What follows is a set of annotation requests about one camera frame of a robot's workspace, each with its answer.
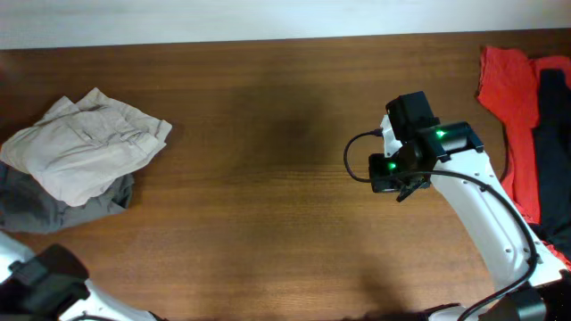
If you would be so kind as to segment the grey crumpled garment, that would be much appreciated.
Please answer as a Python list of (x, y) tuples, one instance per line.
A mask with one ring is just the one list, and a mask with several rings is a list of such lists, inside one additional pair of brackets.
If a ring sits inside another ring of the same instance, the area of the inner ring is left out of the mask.
[(1, 228), (47, 235), (124, 212), (133, 196), (131, 174), (116, 179), (101, 195), (71, 207), (56, 200), (30, 175), (1, 165)]

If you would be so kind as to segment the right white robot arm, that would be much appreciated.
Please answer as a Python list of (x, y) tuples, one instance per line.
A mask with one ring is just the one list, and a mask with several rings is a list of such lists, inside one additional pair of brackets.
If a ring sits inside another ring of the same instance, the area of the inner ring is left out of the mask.
[(400, 201), (432, 185), (451, 205), (478, 249), (494, 292), (472, 306), (443, 305), (425, 320), (568, 320), (570, 273), (507, 196), (489, 156), (466, 122), (427, 128), (380, 125), (385, 151), (369, 158), (375, 192)]

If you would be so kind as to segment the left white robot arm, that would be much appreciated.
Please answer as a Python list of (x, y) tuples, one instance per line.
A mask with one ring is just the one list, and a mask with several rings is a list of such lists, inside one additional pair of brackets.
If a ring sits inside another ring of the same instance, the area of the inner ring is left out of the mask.
[(39, 254), (1, 234), (1, 319), (4, 321), (161, 321), (96, 287), (67, 248)]

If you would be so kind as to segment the red garment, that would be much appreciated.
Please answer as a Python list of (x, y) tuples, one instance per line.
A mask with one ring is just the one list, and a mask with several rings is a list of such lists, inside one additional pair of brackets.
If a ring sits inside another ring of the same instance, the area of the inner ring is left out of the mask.
[(517, 49), (487, 46), (481, 55), (478, 101), (504, 126), (507, 167), (501, 181), (509, 198), (538, 237), (564, 264), (570, 258), (540, 235), (541, 205), (533, 130), (539, 125), (538, 91), (542, 70), (563, 70), (570, 88), (570, 60), (565, 56), (528, 58)]

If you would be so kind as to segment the beige cargo shorts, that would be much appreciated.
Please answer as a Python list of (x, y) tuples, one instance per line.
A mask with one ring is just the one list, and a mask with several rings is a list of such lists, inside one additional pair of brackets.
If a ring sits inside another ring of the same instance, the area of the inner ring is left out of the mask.
[(62, 97), (41, 120), (2, 143), (1, 161), (77, 207), (148, 165), (171, 130), (168, 121), (94, 88), (76, 103)]

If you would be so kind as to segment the black garment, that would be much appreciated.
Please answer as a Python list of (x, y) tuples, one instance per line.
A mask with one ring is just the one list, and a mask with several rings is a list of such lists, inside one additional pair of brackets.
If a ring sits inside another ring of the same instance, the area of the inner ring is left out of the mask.
[(570, 258), (570, 88), (563, 70), (542, 70), (540, 121), (533, 130), (541, 205), (540, 235)]

